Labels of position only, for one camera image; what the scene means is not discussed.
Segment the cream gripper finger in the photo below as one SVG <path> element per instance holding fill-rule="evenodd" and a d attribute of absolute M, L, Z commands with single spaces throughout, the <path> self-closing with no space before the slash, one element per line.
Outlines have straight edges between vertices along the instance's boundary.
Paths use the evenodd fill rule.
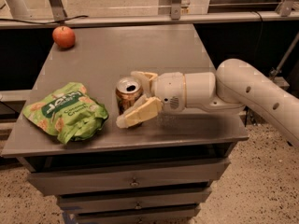
<path fill-rule="evenodd" d="M 151 95 L 151 83 L 158 76 L 156 73 L 132 71 L 131 76 L 137 78 L 146 95 Z"/>
<path fill-rule="evenodd" d="M 162 108 L 163 103 L 159 98 L 142 95 L 133 106 L 117 117 L 116 125 L 121 129 L 136 126 L 157 117 Z"/>

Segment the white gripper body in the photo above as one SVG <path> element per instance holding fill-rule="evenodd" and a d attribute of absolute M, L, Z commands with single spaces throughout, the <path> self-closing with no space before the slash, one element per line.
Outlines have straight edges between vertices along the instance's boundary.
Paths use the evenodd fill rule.
<path fill-rule="evenodd" d="M 152 81 L 151 92 L 162 101 L 164 112 L 181 112 L 185 108 L 185 77 L 180 72 L 157 76 Z"/>

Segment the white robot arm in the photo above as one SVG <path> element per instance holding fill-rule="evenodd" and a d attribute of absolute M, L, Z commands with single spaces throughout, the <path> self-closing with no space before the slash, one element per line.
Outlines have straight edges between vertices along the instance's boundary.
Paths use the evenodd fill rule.
<path fill-rule="evenodd" d="M 186 108 L 207 113 L 237 113 L 248 107 L 271 123 L 294 146 L 299 146 L 299 99 L 281 89 L 255 67 L 228 59 L 217 70 L 204 73 L 155 73 L 133 71 L 117 88 L 137 84 L 141 96 L 116 119 L 120 128 L 129 128 L 153 119 L 162 111 Z"/>

